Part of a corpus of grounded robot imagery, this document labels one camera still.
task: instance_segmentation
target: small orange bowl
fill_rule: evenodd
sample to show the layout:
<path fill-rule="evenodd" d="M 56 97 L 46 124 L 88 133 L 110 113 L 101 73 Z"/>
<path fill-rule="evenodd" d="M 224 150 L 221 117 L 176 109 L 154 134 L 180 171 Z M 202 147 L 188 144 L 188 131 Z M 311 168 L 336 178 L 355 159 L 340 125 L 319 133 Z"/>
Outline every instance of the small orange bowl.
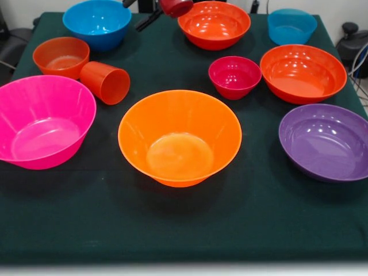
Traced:
<path fill-rule="evenodd" d="M 312 104 L 337 94 L 346 84 L 344 65 L 321 49 L 283 45 L 266 52 L 260 69 L 269 89 L 296 105 Z"/>
<path fill-rule="evenodd" d="M 241 8 L 219 1 L 195 3 L 179 17 L 182 32 L 194 45 L 211 51 L 237 43 L 249 30 L 251 19 Z"/>
<path fill-rule="evenodd" d="M 134 104 L 118 130 L 120 150 L 143 174 L 189 187 L 225 168 L 242 143 L 234 112 L 204 93 L 170 90 Z"/>
<path fill-rule="evenodd" d="M 83 40 L 58 37 L 40 44 L 33 52 L 33 61 L 44 75 L 79 79 L 82 67 L 89 61 L 90 48 Z"/>

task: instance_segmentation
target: table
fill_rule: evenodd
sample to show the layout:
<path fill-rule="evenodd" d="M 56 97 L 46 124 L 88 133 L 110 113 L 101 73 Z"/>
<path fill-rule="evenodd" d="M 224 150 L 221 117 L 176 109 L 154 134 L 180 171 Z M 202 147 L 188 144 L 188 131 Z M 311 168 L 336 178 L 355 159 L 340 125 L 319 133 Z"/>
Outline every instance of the table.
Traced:
<path fill-rule="evenodd" d="M 0 164 L 2 264 L 176 261 L 361 260 L 368 256 L 368 181 L 316 182 L 299 172 L 277 136 L 294 105 L 264 81 L 239 101 L 221 98 L 208 66 L 226 55 L 256 62 L 275 45 L 266 16 L 233 47 L 208 52 L 190 44 L 177 23 L 161 17 L 141 33 L 132 26 L 123 44 L 92 60 L 124 68 L 131 90 L 116 106 L 98 101 L 81 149 L 47 171 Z M 319 17 L 309 44 L 337 55 Z M 68 36 L 61 13 L 44 13 L 14 79 L 40 74 L 33 50 Z M 169 89 L 191 89 L 224 101 L 238 116 L 243 142 L 234 161 L 200 185 L 173 189 L 134 170 L 117 145 L 117 128 L 135 102 Z M 352 85 L 325 101 L 366 116 Z"/>

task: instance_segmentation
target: light blue bowl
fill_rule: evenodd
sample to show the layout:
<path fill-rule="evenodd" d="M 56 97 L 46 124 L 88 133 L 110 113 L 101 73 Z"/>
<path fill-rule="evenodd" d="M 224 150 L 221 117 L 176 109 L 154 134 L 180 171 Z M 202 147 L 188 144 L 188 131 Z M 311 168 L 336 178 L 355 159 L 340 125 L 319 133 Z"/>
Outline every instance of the light blue bowl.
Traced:
<path fill-rule="evenodd" d="M 114 0 L 89 0 L 69 8 L 64 26 L 73 36 L 88 43 L 93 51 L 108 51 L 123 40 L 132 18 L 129 9 Z"/>
<path fill-rule="evenodd" d="M 271 13 L 267 22 L 269 36 L 278 45 L 305 44 L 317 28 L 316 19 L 296 9 L 281 9 Z"/>

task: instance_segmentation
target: white wall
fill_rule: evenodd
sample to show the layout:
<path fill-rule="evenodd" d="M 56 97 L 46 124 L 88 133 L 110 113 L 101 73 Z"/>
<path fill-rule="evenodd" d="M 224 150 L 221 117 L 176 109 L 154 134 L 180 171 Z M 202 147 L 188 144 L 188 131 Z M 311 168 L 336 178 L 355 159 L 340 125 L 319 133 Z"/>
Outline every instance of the white wall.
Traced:
<path fill-rule="evenodd" d="M 0 0 L 3 15 L 10 29 L 32 27 L 34 18 L 42 12 L 64 12 L 68 7 L 81 0 Z M 246 11 L 250 11 L 252 0 L 229 0 Z M 266 12 L 266 0 L 260 0 L 258 12 Z M 368 29 L 368 0 L 270 0 L 270 12 L 283 7 L 302 9 L 312 14 L 319 14 L 333 42 L 342 36 L 341 24 L 346 21 L 356 22 L 360 29 Z M 137 12 L 137 3 L 131 7 Z"/>
<path fill-rule="evenodd" d="M 9 29 L 32 28 L 33 19 L 43 12 L 64 12 L 72 5 L 83 0 L 0 0 L 0 6 Z M 130 7 L 133 13 L 138 12 L 138 4 Z"/>

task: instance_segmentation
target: pink bowl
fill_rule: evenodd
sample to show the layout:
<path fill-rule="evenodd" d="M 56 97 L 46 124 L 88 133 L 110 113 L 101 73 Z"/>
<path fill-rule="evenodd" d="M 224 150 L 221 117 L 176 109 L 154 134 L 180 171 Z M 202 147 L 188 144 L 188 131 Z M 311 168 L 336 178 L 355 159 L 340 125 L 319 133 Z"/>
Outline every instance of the pink bowl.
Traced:
<path fill-rule="evenodd" d="M 81 146 L 96 115 L 88 88 L 63 76 L 0 87 L 0 160 L 32 170 L 58 166 Z"/>
<path fill-rule="evenodd" d="M 259 66 L 241 56 L 226 56 L 215 60 L 208 74 L 216 90 L 226 99 L 243 98 L 262 77 Z"/>

